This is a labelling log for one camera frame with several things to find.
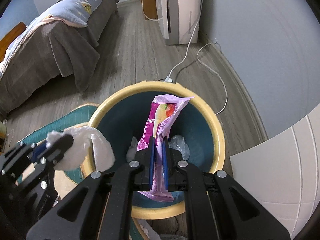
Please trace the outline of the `wooden headboard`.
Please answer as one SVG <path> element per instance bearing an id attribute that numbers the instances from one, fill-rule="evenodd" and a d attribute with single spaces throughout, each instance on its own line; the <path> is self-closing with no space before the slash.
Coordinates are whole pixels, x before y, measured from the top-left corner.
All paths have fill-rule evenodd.
<path id="1" fill-rule="evenodd" d="M 26 29 L 26 25 L 20 22 L 11 29 L 0 41 L 0 61 L 2 62 L 5 57 L 5 52 L 9 48 L 10 44 L 23 33 Z"/>

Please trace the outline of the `white cabinet door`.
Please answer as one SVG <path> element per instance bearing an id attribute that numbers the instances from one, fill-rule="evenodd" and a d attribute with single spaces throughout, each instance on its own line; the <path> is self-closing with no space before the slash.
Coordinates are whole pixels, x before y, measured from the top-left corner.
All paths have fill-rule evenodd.
<path id="1" fill-rule="evenodd" d="M 295 238 L 319 204 L 319 107 L 230 161 L 234 179 Z"/>

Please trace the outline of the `pink snack wrapper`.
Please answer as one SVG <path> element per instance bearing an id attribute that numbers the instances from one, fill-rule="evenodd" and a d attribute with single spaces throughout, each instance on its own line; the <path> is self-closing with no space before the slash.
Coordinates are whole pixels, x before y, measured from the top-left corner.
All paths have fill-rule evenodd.
<path id="1" fill-rule="evenodd" d="M 163 168 L 167 168 L 167 164 L 163 163 L 167 159 L 166 153 L 164 153 L 164 139 L 169 137 L 172 125 L 190 100 L 191 97 L 180 98 L 163 94 L 155 96 L 151 103 L 143 136 L 137 145 L 138 151 L 151 148 L 150 189 L 140 192 L 151 200 L 163 203 L 174 201 L 166 182 L 166 176 L 169 172 L 163 170 Z"/>

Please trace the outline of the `crumpled clear plastic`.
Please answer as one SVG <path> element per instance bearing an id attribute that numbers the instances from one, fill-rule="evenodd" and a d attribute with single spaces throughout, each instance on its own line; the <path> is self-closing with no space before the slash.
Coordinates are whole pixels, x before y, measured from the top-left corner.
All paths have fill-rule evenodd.
<path id="1" fill-rule="evenodd" d="M 175 135 L 169 141 L 169 147 L 181 152 L 183 160 L 187 161 L 190 157 L 190 150 L 188 144 L 185 142 L 184 137 Z"/>

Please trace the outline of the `teal orange patterned rug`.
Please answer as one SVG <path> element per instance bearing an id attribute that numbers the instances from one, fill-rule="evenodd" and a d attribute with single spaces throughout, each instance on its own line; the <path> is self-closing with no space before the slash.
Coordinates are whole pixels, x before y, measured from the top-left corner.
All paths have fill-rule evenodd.
<path id="1" fill-rule="evenodd" d="M 98 172 L 97 177 L 89 178 L 83 187 L 74 186 L 70 195 L 52 207 L 57 196 L 55 174 L 62 169 L 60 163 L 74 143 L 70 130 L 69 127 L 63 133 L 53 130 L 41 141 L 21 140 L 11 152 L 13 160 L 3 166 L 3 170 L 17 171 L 20 176 L 30 163 L 36 164 L 35 172 L 19 186 L 14 184 L 13 176 L 6 177 L 9 197 L 21 207 L 32 209 L 30 215 L 21 217 L 30 228 L 27 239 L 65 239 L 61 233 L 55 233 L 55 229 L 61 229 L 71 239 L 83 239 L 88 226 L 102 220 L 106 198 L 99 190 L 105 189 L 109 194 L 111 180 L 117 177 L 115 173 Z"/>

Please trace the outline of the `white tissue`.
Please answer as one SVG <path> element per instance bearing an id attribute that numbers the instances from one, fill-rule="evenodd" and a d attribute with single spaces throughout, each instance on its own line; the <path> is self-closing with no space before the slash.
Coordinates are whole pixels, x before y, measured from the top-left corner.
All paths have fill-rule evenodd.
<path id="1" fill-rule="evenodd" d="M 58 171 L 71 171 L 84 162 L 89 149 L 93 150 L 95 166 L 98 171 L 105 171 L 111 168 L 116 158 L 111 144 L 103 134 L 94 127 L 81 126 L 68 128 L 63 132 L 51 131 L 46 137 L 46 146 L 50 147 L 64 135 L 71 135 L 74 139 L 61 161 L 57 163 L 55 169 Z"/>

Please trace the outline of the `teal yellow trash bin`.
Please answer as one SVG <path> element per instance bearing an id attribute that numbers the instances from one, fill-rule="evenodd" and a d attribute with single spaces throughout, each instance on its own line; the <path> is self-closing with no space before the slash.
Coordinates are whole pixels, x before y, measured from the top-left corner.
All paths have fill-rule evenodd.
<path id="1" fill-rule="evenodd" d="M 89 125 L 111 144 L 115 171 L 126 161 L 132 139 L 145 149 L 155 139 L 155 154 L 162 140 L 180 135 L 189 147 L 188 161 L 204 172 L 214 173 L 225 162 L 222 127 L 211 107 L 178 83 L 143 81 L 119 90 L 93 113 Z"/>

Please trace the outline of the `light blue quilt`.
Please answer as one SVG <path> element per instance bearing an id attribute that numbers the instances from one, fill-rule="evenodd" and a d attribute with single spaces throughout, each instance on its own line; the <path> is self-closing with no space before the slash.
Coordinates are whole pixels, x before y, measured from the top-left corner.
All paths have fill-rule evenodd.
<path id="1" fill-rule="evenodd" d="M 88 20 L 93 12 L 102 5 L 103 0 L 63 0 L 49 7 L 40 16 L 33 19 L 23 33 L 15 38 L 5 51 L 4 59 L 1 61 L 1 76 L 7 70 L 10 61 L 17 54 L 21 46 L 42 25 L 54 21 L 61 21 L 73 28 L 84 28 L 88 26 Z"/>

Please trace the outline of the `white air purifier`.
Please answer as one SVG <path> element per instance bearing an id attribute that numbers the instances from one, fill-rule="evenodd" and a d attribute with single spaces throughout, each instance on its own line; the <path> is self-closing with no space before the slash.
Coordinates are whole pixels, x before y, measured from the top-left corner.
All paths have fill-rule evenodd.
<path id="1" fill-rule="evenodd" d="M 156 0 L 158 23 L 165 44 L 197 42 L 202 0 Z"/>

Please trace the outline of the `bed with grey blanket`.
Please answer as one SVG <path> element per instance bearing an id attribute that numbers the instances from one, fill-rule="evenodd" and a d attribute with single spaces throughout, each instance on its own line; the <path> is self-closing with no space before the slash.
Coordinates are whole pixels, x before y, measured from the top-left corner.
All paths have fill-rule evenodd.
<path id="1" fill-rule="evenodd" d="M 24 103 L 51 79 L 74 76 L 78 91 L 91 82 L 100 58 L 96 48 L 119 0 L 102 0 L 84 28 L 61 21 L 40 26 L 9 62 L 1 77 L 1 118 Z"/>

